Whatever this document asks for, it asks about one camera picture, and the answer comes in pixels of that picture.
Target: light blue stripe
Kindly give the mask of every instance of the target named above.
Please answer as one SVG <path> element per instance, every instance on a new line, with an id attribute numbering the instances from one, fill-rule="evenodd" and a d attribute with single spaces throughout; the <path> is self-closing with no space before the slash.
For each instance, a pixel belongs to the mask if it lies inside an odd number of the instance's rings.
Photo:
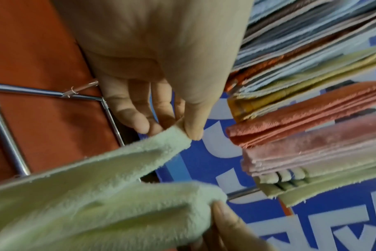
<path id="1" fill-rule="evenodd" d="M 169 173 L 175 182 L 192 180 L 180 154 L 169 160 L 165 166 L 169 170 Z"/>

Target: orange surface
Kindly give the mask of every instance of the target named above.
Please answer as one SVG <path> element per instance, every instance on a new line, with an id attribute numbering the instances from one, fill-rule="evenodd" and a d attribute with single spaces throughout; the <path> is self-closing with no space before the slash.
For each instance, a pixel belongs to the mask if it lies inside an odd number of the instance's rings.
<path id="1" fill-rule="evenodd" d="M 75 40 L 48 1 L 0 1 L 0 83 L 65 91 L 91 79 Z M 96 101 L 0 93 L 0 104 L 32 171 L 118 147 Z M 13 175 L 0 150 L 0 180 Z"/>

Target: hand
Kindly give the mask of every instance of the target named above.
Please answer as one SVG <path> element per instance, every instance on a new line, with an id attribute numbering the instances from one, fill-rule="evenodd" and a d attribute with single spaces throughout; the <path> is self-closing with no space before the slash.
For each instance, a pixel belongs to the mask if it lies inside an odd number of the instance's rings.
<path id="1" fill-rule="evenodd" d="M 212 205 L 214 225 L 203 238 L 191 245 L 192 251 L 276 251 L 256 237 L 224 202 Z"/>
<path id="2" fill-rule="evenodd" d="M 188 136 L 202 137 L 238 53 L 253 0 L 53 2 L 123 124 L 154 135 L 185 114 Z M 159 124 L 150 109 L 150 93 Z"/>

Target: metal rod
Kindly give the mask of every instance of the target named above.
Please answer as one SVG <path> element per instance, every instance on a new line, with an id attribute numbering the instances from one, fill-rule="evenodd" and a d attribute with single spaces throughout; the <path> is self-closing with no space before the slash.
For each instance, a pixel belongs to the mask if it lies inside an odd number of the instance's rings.
<path id="1" fill-rule="evenodd" d="M 14 168 L 21 176 L 30 175 L 30 169 L 26 164 L 23 155 L 20 153 L 19 147 L 17 146 L 16 141 L 14 140 L 12 133 L 10 132 L 5 119 L 2 116 L 0 111 L 0 141 L 2 146 L 5 149 L 5 152 L 14 165 Z"/>
<path id="2" fill-rule="evenodd" d="M 254 194 L 254 193 L 257 193 L 259 191 L 260 191 L 260 189 L 257 188 L 257 187 L 248 187 L 248 188 L 227 194 L 228 201 L 231 201 L 233 199 L 240 198 L 240 197 L 243 197 L 243 196 L 246 196 L 246 195 L 249 195 L 249 194 Z"/>
<path id="3" fill-rule="evenodd" d="M 123 142 L 121 133 L 119 132 L 117 125 L 115 124 L 114 118 L 112 117 L 111 112 L 109 111 L 109 107 L 107 105 L 107 102 L 104 100 L 104 98 L 101 100 L 101 106 L 104 109 L 104 112 L 105 112 L 105 115 L 107 116 L 108 122 L 111 124 L 112 130 L 115 134 L 115 137 L 117 138 L 119 145 L 121 147 L 125 146 L 125 143 Z"/>
<path id="4" fill-rule="evenodd" d="M 95 79 L 92 82 L 85 84 L 83 86 L 71 87 L 71 90 L 63 93 L 62 98 L 71 98 L 72 96 L 78 95 L 80 91 L 86 90 L 90 87 L 94 87 L 97 85 L 98 85 L 98 80 Z"/>
<path id="5" fill-rule="evenodd" d="M 10 92 L 10 93 L 40 95 L 40 96 L 48 96 L 48 97 L 56 97 L 56 98 L 61 98 L 63 96 L 63 93 L 59 91 L 50 91 L 50 90 L 44 90 L 44 89 L 38 89 L 38 88 L 12 86 L 8 84 L 0 84 L 0 91 Z M 102 97 L 80 95 L 80 94 L 74 95 L 71 98 L 96 100 L 96 101 L 102 100 Z"/>

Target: orange backdrop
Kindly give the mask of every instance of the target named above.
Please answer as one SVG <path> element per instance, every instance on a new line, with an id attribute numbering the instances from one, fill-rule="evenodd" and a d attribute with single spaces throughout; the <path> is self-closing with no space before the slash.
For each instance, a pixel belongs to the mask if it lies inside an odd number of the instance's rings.
<path id="1" fill-rule="evenodd" d="M 0 83 L 66 91 L 91 79 L 75 40 L 48 1 L 0 1 Z M 33 172 L 118 147 L 96 101 L 0 93 L 0 105 Z M 0 149 L 0 181 L 13 175 Z"/>

